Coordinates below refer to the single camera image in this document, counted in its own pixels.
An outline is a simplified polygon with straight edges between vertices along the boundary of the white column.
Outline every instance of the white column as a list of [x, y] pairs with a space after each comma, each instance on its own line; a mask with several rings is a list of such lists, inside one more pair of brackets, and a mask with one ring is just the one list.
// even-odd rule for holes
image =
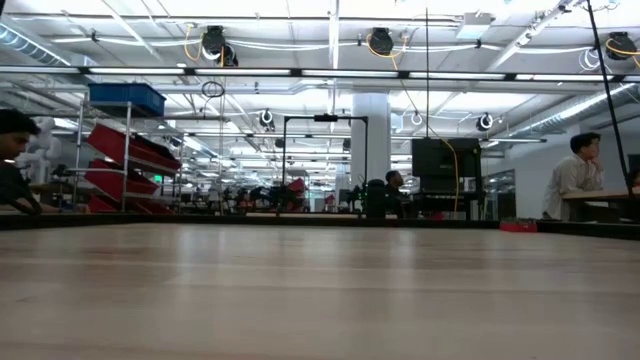
[[[391, 107], [388, 93], [353, 94], [352, 116], [369, 117], [367, 181], [384, 180], [391, 162]], [[351, 186], [362, 187], [365, 158], [365, 125], [351, 121]]]

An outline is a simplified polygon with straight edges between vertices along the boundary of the man in white shirt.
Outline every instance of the man in white shirt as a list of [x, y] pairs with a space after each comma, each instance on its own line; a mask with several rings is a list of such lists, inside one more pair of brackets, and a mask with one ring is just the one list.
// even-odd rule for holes
[[569, 193], [602, 190], [604, 171], [600, 154], [600, 135], [586, 133], [571, 138], [573, 155], [562, 159], [553, 169], [544, 196], [543, 217], [569, 221], [571, 209], [562, 197]]

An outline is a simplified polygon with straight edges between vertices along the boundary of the yellow cable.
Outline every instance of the yellow cable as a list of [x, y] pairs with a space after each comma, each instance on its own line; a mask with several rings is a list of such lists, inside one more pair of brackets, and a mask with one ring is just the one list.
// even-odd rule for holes
[[[371, 38], [371, 34], [369, 34], [369, 35], [367, 36], [367, 45], [369, 45], [369, 39], [370, 39], [370, 38]], [[406, 45], [406, 41], [407, 41], [407, 38], [405, 37], [405, 38], [404, 38], [404, 44], [405, 44], [405, 45]], [[398, 54], [399, 54], [399, 53], [398, 53], [398, 54], [395, 54], [395, 55], [393, 55], [393, 56], [391, 56], [391, 55], [383, 56], [383, 55], [379, 55], [379, 54], [377, 54], [375, 51], [373, 51], [373, 50], [371, 49], [371, 47], [369, 47], [369, 50], [370, 50], [374, 55], [376, 55], [376, 56], [390, 57], [390, 58], [391, 58], [391, 62], [393, 62], [393, 68], [394, 68], [394, 69], [396, 69], [396, 71], [398, 71], [398, 64], [396, 63], [396, 56], [398, 56]], [[400, 84], [402, 85], [402, 88], [404, 89], [405, 94], [407, 94], [407, 97], [409, 98], [409, 101], [411, 102], [411, 105], [413, 105], [413, 108], [416, 110], [416, 112], [420, 112], [420, 111], [418, 110], [418, 107], [416, 106], [416, 104], [413, 102], [413, 99], [411, 98], [411, 95], [409, 95], [409, 91], [407, 90], [407, 87], [404, 85], [404, 81], [400, 80]], [[427, 128], [428, 128], [429, 130], [431, 130], [431, 132], [432, 132], [432, 133], [433, 133], [433, 134], [434, 134], [438, 139], [440, 139], [440, 141], [442, 141], [445, 145], [447, 145], [447, 147], [449, 147], [449, 149], [450, 149], [450, 150], [451, 150], [451, 152], [453, 153], [453, 165], [454, 165], [454, 168], [455, 168], [455, 174], [456, 174], [456, 178], [455, 178], [455, 181], [456, 181], [456, 198], [455, 198], [455, 201], [454, 201], [454, 203], [453, 203], [453, 219], [454, 219], [454, 220], [457, 220], [457, 219], [458, 219], [458, 199], [459, 199], [459, 197], [460, 197], [460, 177], [458, 176], [458, 175], [459, 175], [459, 172], [458, 172], [458, 155], [457, 155], [457, 153], [456, 153], [456, 150], [453, 148], [453, 146], [452, 146], [452, 145], [451, 145], [451, 144], [450, 144], [446, 139], [444, 139], [444, 138], [442, 138], [440, 135], [438, 135], [438, 133], [437, 133], [437, 132], [435, 132], [435, 131], [431, 128], [431, 126], [429, 126], [429, 122], [428, 122], [428, 120], [429, 120], [429, 109], [427, 109], [427, 119], [425, 120], [425, 121], [426, 121], [426, 122], [425, 122], [425, 125], [427, 125]]]
[[624, 51], [624, 50], [616, 49], [613, 46], [611, 46], [611, 42], [612, 41], [613, 41], [613, 39], [609, 39], [605, 43], [607, 49], [613, 51], [616, 54], [630, 55], [633, 58], [633, 61], [636, 63], [636, 66], [638, 66], [640, 68], [640, 61], [638, 61], [638, 59], [636, 58], [636, 55], [640, 55], [639, 51]]
[[184, 53], [187, 55], [187, 57], [193, 61], [198, 61], [200, 60], [200, 55], [202, 55], [202, 37], [204, 36], [204, 33], [200, 35], [200, 43], [198, 44], [198, 56], [193, 57], [190, 53], [189, 53], [189, 45], [187, 45], [187, 40], [189, 40], [189, 34], [191, 34], [191, 25], [187, 25], [187, 36], [185, 37], [185, 43], [184, 43]]

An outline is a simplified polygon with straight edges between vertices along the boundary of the wall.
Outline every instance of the wall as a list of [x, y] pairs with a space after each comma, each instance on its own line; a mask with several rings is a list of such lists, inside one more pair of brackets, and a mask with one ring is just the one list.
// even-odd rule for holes
[[[628, 154], [640, 153], [640, 133], [631, 131], [631, 122], [621, 124], [622, 144], [625, 161]], [[565, 134], [546, 135], [545, 144], [517, 145], [507, 151], [505, 159], [488, 161], [483, 164], [484, 174], [494, 174], [505, 170], [515, 170], [516, 212], [521, 218], [539, 218], [546, 186], [553, 168], [565, 156], [571, 154], [569, 140], [581, 131], [580, 125], [569, 127]], [[624, 177], [618, 157], [615, 136], [611, 129], [599, 131], [602, 135], [600, 160], [605, 168], [605, 190], [625, 188]]]

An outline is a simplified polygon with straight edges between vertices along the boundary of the dark hair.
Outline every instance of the dark hair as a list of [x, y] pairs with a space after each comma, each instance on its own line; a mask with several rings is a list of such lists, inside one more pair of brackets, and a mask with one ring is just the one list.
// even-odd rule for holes
[[627, 175], [627, 184], [633, 186], [639, 174], [640, 174], [640, 168], [629, 171], [629, 174]]
[[387, 182], [391, 181], [391, 179], [393, 177], [395, 177], [396, 175], [399, 175], [400, 172], [398, 172], [397, 170], [391, 170], [387, 173], [387, 176], [385, 176], [385, 179], [387, 179]]
[[580, 152], [580, 149], [582, 149], [583, 147], [590, 146], [593, 140], [600, 140], [600, 134], [584, 133], [584, 134], [576, 135], [571, 138], [571, 142], [570, 142], [571, 151], [573, 151], [574, 154], [577, 154]]
[[0, 134], [28, 132], [38, 135], [40, 128], [30, 117], [16, 109], [0, 109]]

